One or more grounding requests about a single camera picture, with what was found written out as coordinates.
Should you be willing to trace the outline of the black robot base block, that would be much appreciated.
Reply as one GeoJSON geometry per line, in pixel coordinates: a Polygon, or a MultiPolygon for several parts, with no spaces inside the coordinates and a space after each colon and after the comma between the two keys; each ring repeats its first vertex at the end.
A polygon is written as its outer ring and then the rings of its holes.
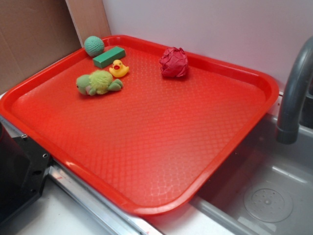
{"type": "Polygon", "coordinates": [[[30,137],[11,137],[0,126],[0,224],[38,200],[51,155],[30,137]]]}

